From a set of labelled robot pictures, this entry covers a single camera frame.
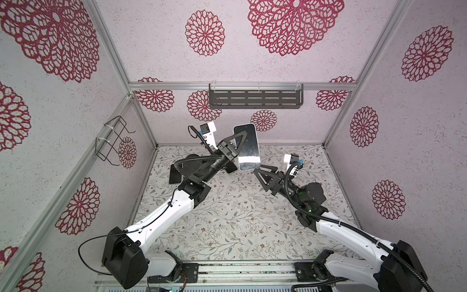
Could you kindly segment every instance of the metal grate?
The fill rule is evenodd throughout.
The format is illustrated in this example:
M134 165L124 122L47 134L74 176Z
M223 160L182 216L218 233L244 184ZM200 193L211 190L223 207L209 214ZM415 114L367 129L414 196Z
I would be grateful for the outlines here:
M216 90L209 85L209 106L214 109L300 108L303 104L303 84L297 90L242 91Z
M318 288L298 288L298 292L319 292ZM108 287L106 292L146 292L146 287L134 287L125 290L122 287ZM275 286L187 286L184 292L290 292L290 286L275 285Z

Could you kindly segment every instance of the leaf pattern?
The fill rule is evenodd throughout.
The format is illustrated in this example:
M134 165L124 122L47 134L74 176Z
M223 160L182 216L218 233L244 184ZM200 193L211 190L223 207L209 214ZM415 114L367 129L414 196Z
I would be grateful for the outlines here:
M171 196L176 185L169 185L170 165L192 153L208 155L202 146L158 149L135 222ZM355 224L321 146L260 146L260 153L263 164L279 169L285 168L284 154L298 154L305 165L295 184L321 183L327 198L323 205ZM287 199L266 193L252 171L220 171L208 185L212 189L203 203L170 226L151 251L170 249L182 260L314 259L323 249L358 257L341 243L304 228Z

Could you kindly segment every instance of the robotic arm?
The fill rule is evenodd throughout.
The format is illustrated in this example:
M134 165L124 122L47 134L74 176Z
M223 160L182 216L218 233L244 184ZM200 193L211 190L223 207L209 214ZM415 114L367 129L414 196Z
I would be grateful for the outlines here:
M209 147L211 155L190 154L176 161L175 168L185 179L172 197L124 231L115 227L107 237L102 263L125 289L144 277L161 276L169 282L178 279L182 261L170 251L150 253L149 248L170 225L206 198L211 189L206 183L240 154L247 136L243 131L215 145L213 123L202 125L201 129L197 136ZM284 162L288 170L285 174L277 167L267 165L254 170L264 190L286 197L297 208L295 214L303 226L341 242L364 258L353 259L324 250L313 261L311 274L320 280L355 280L381 292L421 291L420 283L426 281L427 276L410 245L403 241L393 244L342 221L321 205L326 201L321 184L299 187L291 181L303 166L299 157L286 155ZM410 269L422 279L415 277Z

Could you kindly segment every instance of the small red flower pattern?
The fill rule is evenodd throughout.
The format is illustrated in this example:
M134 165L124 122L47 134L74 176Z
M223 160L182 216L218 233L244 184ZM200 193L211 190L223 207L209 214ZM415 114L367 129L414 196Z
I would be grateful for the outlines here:
M378 132L378 115L371 107L362 107L352 118L350 123L350 137L358 147L370 145Z
M432 27L417 36L402 59L402 74L409 81L423 80L441 68L452 50L452 31L444 26Z
M373 204L381 216L397 219L405 211L405 197L394 182L382 180L373 189Z
M186 106L190 114L200 121L213 121L222 113L221 109L212 109L209 107L209 92L206 90L193 92Z
M355 80L349 76L339 76L331 79L330 82L354 82ZM332 111L342 106L342 103L348 95L346 90L321 90L316 96L316 104L319 108L326 111Z
M55 227L60 230L60 233L68 235L83 232L96 218L99 204L99 188L90 178L85 178L66 206L66 210L58 218Z
M161 82L151 77L145 77L138 81ZM155 112L168 111L174 105L174 95L171 90L142 90L136 91L135 94L142 105Z
M42 287L42 280L45 275L45 260L42 259L42 252L38 252L34 261L29 265L26 273L16 285L16 292L37 292Z
M296 55L321 41L344 0L248 0L252 34L270 53Z
M91 78L99 61L96 30L79 0L2 0L2 29L26 57L64 81Z
M226 38L218 16L206 10L191 15L185 25L185 35L190 47L201 56L216 54Z
M118 146L118 157L123 167L133 167L136 162L136 146L130 137L121 140Z
M21 144L31 129L28 106L0 82L0 152Z
M277 116L273 111L262 109L251 116L250 122L255 124L256 130L264 132L276 125Z
M0 273L6 267L8 262L14 253L18 250L18 247L9 246L4 250L0 250Z

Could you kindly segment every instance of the smartphone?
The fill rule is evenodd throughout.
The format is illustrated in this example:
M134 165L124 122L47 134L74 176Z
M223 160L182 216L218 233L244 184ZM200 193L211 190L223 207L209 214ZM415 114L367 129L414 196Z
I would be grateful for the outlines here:
M241 131L246 131L247 138L237 156L238 168L241 171L250 171L261 166L260 147L258 145L258 137L256 136L256 127L254 124L238 125L233 128L233 133L237 134ZM241 137L235 138L235 145L239 145Z
M178 172L178 170L175 168L175 165L172 164L170 166L169 185L179 184L181 182L182 182L182 174Z

